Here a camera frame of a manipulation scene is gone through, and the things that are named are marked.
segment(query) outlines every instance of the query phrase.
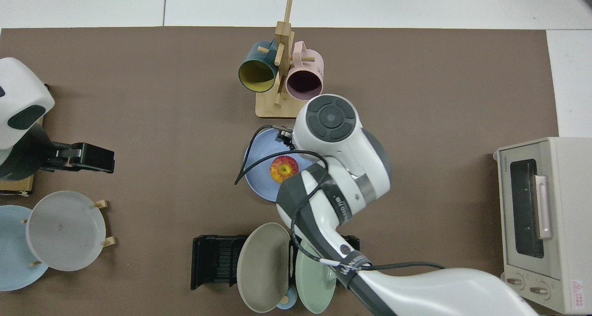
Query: white table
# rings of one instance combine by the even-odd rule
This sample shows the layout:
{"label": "white table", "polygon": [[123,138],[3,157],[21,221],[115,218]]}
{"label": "white table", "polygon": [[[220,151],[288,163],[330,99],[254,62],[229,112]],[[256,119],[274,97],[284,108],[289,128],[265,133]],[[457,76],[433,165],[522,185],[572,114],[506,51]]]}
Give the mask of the white table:
{"label": "white table", "polygon": [[[0,0],[0,29],[274,27],[284,8],[285,0]],[[546,30],[560,136],[592,137],[592,6],[584,0],[294,0],[290,22],[294,27]]]}

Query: warning label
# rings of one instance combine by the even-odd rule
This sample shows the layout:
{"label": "warning label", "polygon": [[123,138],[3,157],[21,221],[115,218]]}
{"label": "warning label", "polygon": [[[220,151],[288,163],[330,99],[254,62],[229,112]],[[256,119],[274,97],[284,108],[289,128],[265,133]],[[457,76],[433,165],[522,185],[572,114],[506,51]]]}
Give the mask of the warning label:
{"label": "warning label", "polygon": [[573,309],[584,309],[584,285],[582,280],[571,280],[571,306]]}

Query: oven handle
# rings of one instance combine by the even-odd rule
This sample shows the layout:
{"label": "oven handle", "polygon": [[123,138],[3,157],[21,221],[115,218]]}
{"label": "oven handle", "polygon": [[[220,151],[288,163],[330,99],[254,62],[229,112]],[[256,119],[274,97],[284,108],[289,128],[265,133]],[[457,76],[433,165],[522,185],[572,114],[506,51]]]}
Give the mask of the oven handle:
{"label": "oven handle", "polygon": [[541,240],[549,240],[553,237],[551,232],[551,223],[549,218],[549,196],[547,192],[547,177],[538,176],[535,177],[535,221],[536,221],[536,234]]}

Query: oven door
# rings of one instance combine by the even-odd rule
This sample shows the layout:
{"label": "oven door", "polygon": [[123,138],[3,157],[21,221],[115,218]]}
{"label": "oven door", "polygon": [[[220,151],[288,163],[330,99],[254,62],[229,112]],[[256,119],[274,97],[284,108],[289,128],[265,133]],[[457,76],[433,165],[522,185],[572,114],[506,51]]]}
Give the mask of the oven door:
{"label": "oven door", "polygon": [[560,278],[548,141],[499,152],[506,262]]}

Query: oven window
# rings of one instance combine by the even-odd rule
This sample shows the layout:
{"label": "oven window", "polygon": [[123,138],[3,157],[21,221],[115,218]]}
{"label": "oven window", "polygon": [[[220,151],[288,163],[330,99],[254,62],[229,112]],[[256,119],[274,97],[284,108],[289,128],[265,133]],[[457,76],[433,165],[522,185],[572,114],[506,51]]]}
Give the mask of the oven window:
{"label": "oven window", "polygon": [[533,159],[515,161],[510,164],[512,178],[512,206],[514,209],[514,238],[516,251],[523,255],[543,258],[543,240],[537,238],[535,221],[534,175],[537,162]]}

